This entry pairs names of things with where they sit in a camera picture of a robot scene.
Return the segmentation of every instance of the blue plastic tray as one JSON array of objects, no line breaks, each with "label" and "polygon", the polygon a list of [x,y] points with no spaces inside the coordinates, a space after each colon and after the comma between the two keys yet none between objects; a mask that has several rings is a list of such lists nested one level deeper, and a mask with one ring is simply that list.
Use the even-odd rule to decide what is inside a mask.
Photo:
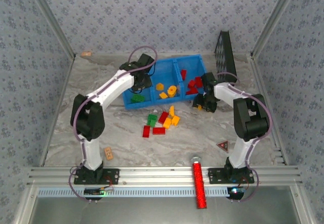
[{"label": "blue plastic tray", "polygon": [[[151,68],[149,74],[152,74],[154,67]],[[181,70],[187,70],[185,80],[182,80]],[[152,86],[144,89],[140,95],[145,97],[145,101],[141,103],[132,103],[133,93],[129,90],[123,92],[124,105],[126,109],[138,109],[159,104],[169,104],[178,101],[193,100],[197,94],[186,95],[189,90],[188,83],[197,76],[205,74],[206,68],[201,55],[177,57],[171,59],[158,60],[155,66],[155,73],[151,76]],[[157,91],[155,86],[158,83],[164,85],[163,91]],[[170,86],[177,87],[177,93],[173,98],[161,99],[159,94],[165,92]],[[204,93],[203,88],[198,89],[199,93]]]}]

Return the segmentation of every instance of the blue floral wallpaper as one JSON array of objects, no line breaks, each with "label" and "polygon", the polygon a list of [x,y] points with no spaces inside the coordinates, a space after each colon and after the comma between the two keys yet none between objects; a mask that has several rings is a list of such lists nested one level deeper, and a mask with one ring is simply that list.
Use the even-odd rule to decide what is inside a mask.
[{"label": "blue floral wallpaper", "polygon": [[213,51],[221,29],[251,51],[277,0],[47,0],[76,53]]},{"label": "blue floral wallpaper", "polygon": [[291,0],[258,63],[290,164],[324,223],[324,0]]},{"label": "blue floral wallpaper", "polygon": [[0,0],[0,12],[0,223],[11,223],[70,62],[34,0]]}]

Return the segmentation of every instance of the triangle sign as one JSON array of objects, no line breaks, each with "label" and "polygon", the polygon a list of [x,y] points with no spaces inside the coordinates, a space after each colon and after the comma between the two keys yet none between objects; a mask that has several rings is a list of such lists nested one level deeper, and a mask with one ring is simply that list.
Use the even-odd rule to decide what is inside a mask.
[{"label": "triangle sign", "polygon": [[228,153],[228,141],[223,141],[217,144],[223,151]]}]

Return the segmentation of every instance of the red cylinder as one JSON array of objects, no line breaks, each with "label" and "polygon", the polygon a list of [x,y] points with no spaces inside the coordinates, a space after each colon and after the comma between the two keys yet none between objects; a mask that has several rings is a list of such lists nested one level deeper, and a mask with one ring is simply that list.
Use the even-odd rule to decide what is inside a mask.
[{"label": "red cylinder", "polygon": [[193,162],[192,170],[193,170],[194,186],[196,189],[197,208],[205,209],[207,208],[207,201],[205,196],[203,172],[201,171],[200,162],[198,161]]}]

